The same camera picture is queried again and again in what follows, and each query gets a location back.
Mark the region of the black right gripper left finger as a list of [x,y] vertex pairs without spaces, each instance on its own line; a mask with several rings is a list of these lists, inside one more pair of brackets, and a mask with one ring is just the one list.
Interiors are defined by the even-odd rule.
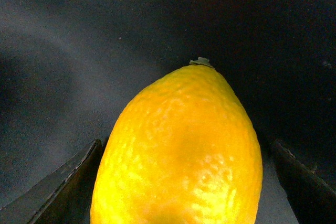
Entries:
[[102,144],[95,140],[1,208],[1,223],[88,223]]

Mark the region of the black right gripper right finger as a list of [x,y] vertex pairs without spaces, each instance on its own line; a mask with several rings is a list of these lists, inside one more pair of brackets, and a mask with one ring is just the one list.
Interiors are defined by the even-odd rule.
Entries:
[[276,173],[299,223],[335,223],[335,190],[281,141],[271,144]]

